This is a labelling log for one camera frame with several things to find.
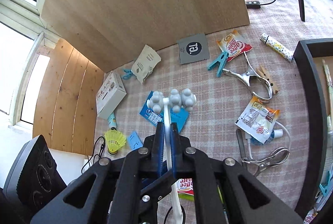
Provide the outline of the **blue wet wipes packet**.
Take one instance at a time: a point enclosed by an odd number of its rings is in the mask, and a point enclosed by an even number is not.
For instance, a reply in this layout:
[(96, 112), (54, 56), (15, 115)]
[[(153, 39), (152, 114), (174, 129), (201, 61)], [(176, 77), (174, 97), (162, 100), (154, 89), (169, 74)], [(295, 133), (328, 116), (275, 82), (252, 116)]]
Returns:
[[(147, 106), (147, 101), (152, 97), (153, 91), (148, 95), (145, 104), (143, 105), (140, 115), (144, 117), (147, 121), (149, 121), (152, 125), (157, 126), (158, 122), (164, 121), (164, 114), (161, 112), (160, 114), (154, 113), (153, 109)], [(187, 118), (189, 116), (189, 112), (185, 109), (181, 108), (179, 113), (174, 113), (173, 110), (170, 111), (170, 118), (172, 123), (177, 123), (178, 132), (180, 133), (186, 124)]]

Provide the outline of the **blue phone stand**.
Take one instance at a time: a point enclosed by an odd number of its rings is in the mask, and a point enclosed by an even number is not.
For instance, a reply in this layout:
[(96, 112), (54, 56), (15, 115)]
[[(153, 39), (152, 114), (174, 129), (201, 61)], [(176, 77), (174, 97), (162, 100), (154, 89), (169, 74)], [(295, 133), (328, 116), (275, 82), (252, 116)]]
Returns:
[(127, 136), (126, 139), (131, 150), (136, 150), (143, 147), (143, 143), (136, 131), (132, 131), (132, 133)]

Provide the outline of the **white ball massage roller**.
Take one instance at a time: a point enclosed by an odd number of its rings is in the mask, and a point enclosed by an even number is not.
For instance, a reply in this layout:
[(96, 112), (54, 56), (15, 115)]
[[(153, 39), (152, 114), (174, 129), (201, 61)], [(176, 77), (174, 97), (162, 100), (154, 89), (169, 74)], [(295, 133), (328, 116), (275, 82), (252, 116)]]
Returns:
[(172, 89), (169, 97), (164, 97), (162, 92), (154, 91), (152, 97), (147, 101), (147, 107), (152, 109), (154, 113), (159, 114), (163, 111), (164, 114), (166, 166), (168, 171), (175, 168), (171, 157), (170, 111), (174, 109), (175, 113), (179, 113), (181, 107), (183, 107), (186, 111), (190, 112), (193, 110), (196, 100), (196, 95), (189, 88), (186, 88), (181, 93), (176, 89)]

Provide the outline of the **yellow shuttlecock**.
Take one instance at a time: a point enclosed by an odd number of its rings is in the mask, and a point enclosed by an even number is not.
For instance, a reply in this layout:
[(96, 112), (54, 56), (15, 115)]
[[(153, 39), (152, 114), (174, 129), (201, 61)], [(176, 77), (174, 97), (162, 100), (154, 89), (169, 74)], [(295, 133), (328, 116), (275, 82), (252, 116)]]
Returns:
[(104, 133), (107, 150), (110, 155), (116, 155), (118, 150), (126, 144), (126, 136), (115, 129), (110, 129)]

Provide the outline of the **large steel clamp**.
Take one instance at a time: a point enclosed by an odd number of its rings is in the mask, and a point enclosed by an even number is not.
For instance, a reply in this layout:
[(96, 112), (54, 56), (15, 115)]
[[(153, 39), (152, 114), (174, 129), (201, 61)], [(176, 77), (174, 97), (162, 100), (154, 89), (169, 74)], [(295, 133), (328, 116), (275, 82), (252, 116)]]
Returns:
[[(237, 78), (239, 81), (241, 81), (247, 87), (247, 89), (251, 92), (251, 94), (253, 96), (257, 97), (261, 102), (269, 103), (273, 96), (272, 86), (270, 85), (270, 83), (267, 79), (259, 76), (259, 74), (251, 66), (246, 53), (244, 53), (244, 56), (245, 56), (246, 63), (247, 63), (247, 70), (244, 73), (239, 74), (239, 73), (233, 72), (231, 70), (228, 70), (226, 68), (223, 68), (222, 72), (228, 76), (232, 76), (233, 78)], [(261, 96), (254, 91), (254, 89), (251, 86), (252, 80), (258, 80), (263, 85), (263, 87), (266, 89), (267, 97)]]

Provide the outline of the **grey metal spoon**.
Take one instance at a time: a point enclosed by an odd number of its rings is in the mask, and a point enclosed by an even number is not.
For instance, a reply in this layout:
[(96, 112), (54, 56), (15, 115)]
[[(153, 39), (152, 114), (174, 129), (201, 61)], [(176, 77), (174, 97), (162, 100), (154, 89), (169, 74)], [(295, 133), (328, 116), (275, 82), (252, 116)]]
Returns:
[(243, 141), (243, 134), (241, 129), (236, 130), (236, 138), (238, 140), (238, 146), (240, 151), (240, 157), (241, 159), (244, 159), (246, 157), (245, 147), (244, 147), (244, 141)]

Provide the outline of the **light blue cream tube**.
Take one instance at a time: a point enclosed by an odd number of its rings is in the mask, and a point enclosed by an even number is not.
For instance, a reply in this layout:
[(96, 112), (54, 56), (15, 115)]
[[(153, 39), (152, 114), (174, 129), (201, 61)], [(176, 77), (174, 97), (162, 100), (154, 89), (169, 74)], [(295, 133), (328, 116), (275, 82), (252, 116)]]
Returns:
[(116, 130), (117, 129), (117, 122), (115, 118), (115, 113), (111, 113), (110, 116), (107, 119), (108, 121), (108, 127), (111, 130)]

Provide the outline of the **white printed cardboard box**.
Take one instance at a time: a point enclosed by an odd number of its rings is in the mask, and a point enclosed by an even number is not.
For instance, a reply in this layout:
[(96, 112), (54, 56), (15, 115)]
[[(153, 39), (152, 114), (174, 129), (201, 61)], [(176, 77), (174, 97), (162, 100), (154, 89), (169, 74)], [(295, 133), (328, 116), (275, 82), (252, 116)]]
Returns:
[(97, 117), (107, 120), (125, 96), (121, 76), (111, 71), (96, 95)]

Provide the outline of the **white orange snack packet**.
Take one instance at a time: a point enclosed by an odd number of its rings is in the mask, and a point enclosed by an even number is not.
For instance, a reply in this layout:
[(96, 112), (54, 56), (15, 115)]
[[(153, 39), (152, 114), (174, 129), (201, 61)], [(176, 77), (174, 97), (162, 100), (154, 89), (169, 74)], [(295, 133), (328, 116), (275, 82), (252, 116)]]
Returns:
[(235, 125), (264, 144), (273, 131), (279, 113), (280, 110), (266, 107), (258, 97), (253, 96)]

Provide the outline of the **grey square sachet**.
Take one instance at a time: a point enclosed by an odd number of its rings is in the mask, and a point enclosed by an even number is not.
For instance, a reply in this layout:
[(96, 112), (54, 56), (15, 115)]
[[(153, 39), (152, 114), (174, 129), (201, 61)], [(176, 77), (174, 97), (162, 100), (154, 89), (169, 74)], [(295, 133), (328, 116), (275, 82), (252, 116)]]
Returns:
[(209, 59), (208, 42), (205, 34), (195, 34), (177, 41), (181, 65)]

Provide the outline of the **teal plastic clothespin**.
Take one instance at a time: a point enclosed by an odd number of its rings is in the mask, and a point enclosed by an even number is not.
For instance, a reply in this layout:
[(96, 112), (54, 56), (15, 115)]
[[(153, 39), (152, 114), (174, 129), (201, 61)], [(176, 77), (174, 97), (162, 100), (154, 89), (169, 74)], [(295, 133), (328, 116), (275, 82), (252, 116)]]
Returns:
[(222, 75), (223, 68), (225, 67), (227, 60), (229, 58), (229, 53), (227, 51), (223, 51), (209, 66), (208, 66), (208, 71), (211, 71), (214, 69), (216, 66), (218, 67), (217, 69), (217, 74), (216, 76), (219, 78)]

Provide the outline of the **small blue bottle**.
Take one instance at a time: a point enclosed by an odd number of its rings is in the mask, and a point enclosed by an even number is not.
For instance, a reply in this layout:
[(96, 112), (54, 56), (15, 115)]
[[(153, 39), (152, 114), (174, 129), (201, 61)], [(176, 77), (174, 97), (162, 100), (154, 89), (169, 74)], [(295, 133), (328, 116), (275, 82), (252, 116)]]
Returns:
[(270, 137), (265, 141), (265, 143), (261, 143), (258, 140), (256, 140), (255, 138), (251, 138), (251, 144), (255, 145), (255, 146), (263, 146), (263, 145), (267, 145), (270, 142), (272, 142), (275, 138), (281, 138), (283, 137), (283, 130), (282, 129), (274, 129), (272, 130)]

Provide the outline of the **red coffee mate sachet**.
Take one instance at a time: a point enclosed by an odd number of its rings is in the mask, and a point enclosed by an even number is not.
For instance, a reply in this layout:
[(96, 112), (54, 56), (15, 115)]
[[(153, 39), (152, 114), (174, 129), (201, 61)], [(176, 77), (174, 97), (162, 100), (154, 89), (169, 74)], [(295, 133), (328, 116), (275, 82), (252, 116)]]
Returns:
[(245, 41), (244, 37), (237, 30), (233, 30), (230, 34), (218, 40), (217, 45), (222, 52), (228, 53), (227, 62), (252, 49), (252, 46)]

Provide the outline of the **patterned lighter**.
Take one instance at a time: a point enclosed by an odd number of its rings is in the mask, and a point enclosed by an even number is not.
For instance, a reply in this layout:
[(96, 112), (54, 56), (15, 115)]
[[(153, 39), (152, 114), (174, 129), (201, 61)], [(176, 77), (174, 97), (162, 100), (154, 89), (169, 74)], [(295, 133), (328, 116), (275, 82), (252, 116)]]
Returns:
[(277, 52), (280, 56), (282, 56), (286, 61), (292, 62), (293, 52), (281, 44), (279, 41), (271, 37), (270, 35), (263, 33), (260, 36), (260, 40), (270, 47), (273, 51)]

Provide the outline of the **black storage tray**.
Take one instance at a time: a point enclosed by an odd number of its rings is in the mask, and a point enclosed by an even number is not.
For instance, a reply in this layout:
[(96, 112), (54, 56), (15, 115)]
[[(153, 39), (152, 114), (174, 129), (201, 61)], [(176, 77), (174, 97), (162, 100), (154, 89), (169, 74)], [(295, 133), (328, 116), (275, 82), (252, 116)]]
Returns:
[(327, 147), (327, 114), (314, 58), (332, 56), (332, 38), (301, 40), (293, 57), (305, 92), (309, 119), (309, 150), (303, 188), (295, 212), (305, 218), (313, 207), (322, 178)]

